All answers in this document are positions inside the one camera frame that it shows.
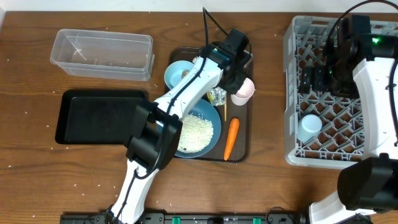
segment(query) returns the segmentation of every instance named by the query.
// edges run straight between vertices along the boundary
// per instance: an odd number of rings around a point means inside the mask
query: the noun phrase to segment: clear plastic container
[[[148,81],[155,55],[149,35],[62,29],[50,61],[69,75]]]

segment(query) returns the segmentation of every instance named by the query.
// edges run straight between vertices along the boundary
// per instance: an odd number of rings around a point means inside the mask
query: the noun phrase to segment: chopstick
[[[226,95],[225,95],[225,104],[224,104],[224,121],[226,121]]]

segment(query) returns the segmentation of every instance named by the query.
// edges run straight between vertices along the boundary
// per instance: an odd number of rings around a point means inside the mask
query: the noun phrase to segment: white cup
[[[312,137],[317,137],[322,128],[322,120],[313,114],[304,116],[298,122],[297,139],[307,142]]]
[[[231,94],[232,102],[237,106],[245,105],[250,97],[254,94],[254,83],[249,78],[243,81],[242,87],[236,92],[236,94]]]

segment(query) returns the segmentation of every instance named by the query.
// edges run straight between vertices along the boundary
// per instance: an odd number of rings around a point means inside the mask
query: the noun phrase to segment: light blue bowl
[[[182,72],[184,70],[190,71],[193,68],[193,63],[189,61],[176,61],[169,65],[164,73],[164,82],[169,89],[175,87],[182,80]]]
[[[204,149],[202,149],[199,152],[194,152],[194,153],[184,153],[177,151],[175,153],[176,156],[181,157],[181,158],[195,158],[199,156],[203,156],[210,150],[214,148],[216,145],[218,139],[220,138],[221,134],[221,119],[219,114],[217,113],[217,110],[206,100],[200,99],[198,103],[196,103],[195,106],[193,106],[192,110],[189,111],[189,114],[193,114],[195,116],[200,116],[203,117],[203,119],[206,119],[208,121],[211,121],[213,125],[213,137],[210,140],[210,143],[208,146],[206,146]],[[162,127],[159,125],[157,126],[158,131],[162,131]]]

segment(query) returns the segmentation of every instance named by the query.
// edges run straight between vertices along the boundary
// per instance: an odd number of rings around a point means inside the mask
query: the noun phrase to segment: carrot
[[[238,135],[239,130],[239,119],[232,119],[229,124],[228,130],[228,138],[226,139],[225,151],[224,151],[224,160],[227,161],[229,156],[231,155],[232,148],[234,147],[236,136]]]

